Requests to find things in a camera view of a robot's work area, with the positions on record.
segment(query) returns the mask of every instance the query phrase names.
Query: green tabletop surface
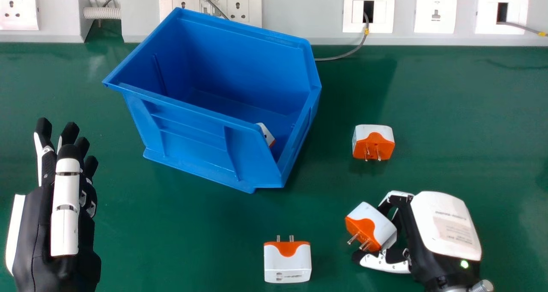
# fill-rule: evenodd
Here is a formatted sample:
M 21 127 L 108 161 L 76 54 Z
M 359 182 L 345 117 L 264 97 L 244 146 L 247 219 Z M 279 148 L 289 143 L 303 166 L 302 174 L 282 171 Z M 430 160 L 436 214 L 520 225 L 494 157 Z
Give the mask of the green tabletop surface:
M 0 249 L 14 193 L 36 185 L 33 130 L 74 121 L 99 160 L 98 292 L 420 292 L 351 262 L 344 217 L 390 190 L 466 202 L 499 292 L 548 286 L 548 49 L 364 46 L 318 64 L 319 110 L 283 189 L 247 194 L 143 158 L 122 96 L 101 80 L 134 49 L 120 26 L 86 44 L 0 44 Z M 326 57 L 345 46 L 314 47 Z M 358 124 L 393 128 L 389 161 L 352 158 Z M 262 247 L 309 241 L 309 282 L 267 284 Z M 0 291 L 15 291 L 0 267 Z

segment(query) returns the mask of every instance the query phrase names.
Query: metal pin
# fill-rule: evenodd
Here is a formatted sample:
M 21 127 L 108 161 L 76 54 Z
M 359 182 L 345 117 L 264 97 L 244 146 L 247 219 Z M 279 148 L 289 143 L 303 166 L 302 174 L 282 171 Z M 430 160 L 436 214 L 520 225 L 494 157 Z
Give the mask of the metal pin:
M 358 237 L 358 233 L 354 234 L 354 236 L 352 236 L 352 238 L 350 238 L 346 243 L 348 245 L 351 245 L 352 242 L 354 242 L 356 240 L 356 238 Z
M 368 249 L 369 249 L 369 240 L 365 241 L 364 243 L 362 243 L 362 245 L 360 245 L 360 250 L 366 251 Z

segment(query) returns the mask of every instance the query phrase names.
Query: white robotic hand cover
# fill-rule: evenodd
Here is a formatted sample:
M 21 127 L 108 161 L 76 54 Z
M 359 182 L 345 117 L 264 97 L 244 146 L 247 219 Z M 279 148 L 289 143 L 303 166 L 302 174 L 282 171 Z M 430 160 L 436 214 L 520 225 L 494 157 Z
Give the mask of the white robotic hand cover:
M 462 200 L 446 193 L 420 192 L 411 201 L 419 233 L 433 253 L 480 261 L 476 228 Z

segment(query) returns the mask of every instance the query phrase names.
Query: power outlet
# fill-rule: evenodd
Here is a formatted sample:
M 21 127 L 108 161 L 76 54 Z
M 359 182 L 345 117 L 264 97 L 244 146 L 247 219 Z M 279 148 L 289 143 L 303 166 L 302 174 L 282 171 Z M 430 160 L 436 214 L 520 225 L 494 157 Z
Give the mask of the power outlet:
M 226 9 L 230 20 L 249 22 L 249 0 L 227 0 Z
M 37 0 L 0 0 L 0 30 L 39 30 Z
M 395 0 L 344 0 L 342 32 L 361 33 L 365 27 L 363 14 L 369 19 L 370 33 L 392 33 Z
M 160 21 L 176 7 L 221 17 L 206 0 L 159 0 Z M 212 0 L 231 21 L 262 27 L 262 0 Z
M 478 0 L 476 34 L 523 35 L 525 30 L 498 21 L 527 25 L 529 0 Z
M 456 0 L 417 0 L 415 33 L 452 34 L 456 24 Z

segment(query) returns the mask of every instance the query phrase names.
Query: orange and white plug adapter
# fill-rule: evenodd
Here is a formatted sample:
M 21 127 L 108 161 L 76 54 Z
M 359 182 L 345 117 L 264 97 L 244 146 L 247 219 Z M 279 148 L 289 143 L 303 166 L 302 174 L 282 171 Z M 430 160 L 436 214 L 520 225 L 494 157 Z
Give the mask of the orange and white plug adapter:
M 358 159 L 386 161 L 394 147 L 392 128 L 385 125 L 358 125 L 352 136 L 352 156 Z
M 294 241 L 293 235 L 289 241 L 265 243 L 265 281 L 270 283 L 297 283 L 310 280 L 312 259 L 310 243 Z
M 366 202 L 360 203 L 345 218 L 346 230 L 352 234 L 348 245 L 358 240 L 363 251 L 372 253 L 389 248 L 396 242 L 396 226 L 376 208 Z
M 262 130 L 262 135 L 265 137 L 266 144 L 268 144 L 268 147 L 271 148 L 272 146 L 274 146 L 274 143 L 276 143 L 276 138 L 272 136 L 272 133 L 270 132 L 270 130 L 268 130 L 268 128 L 266 128 L 266 126 L 261 122 L 255 123 L 255 124 L 260 126 Z

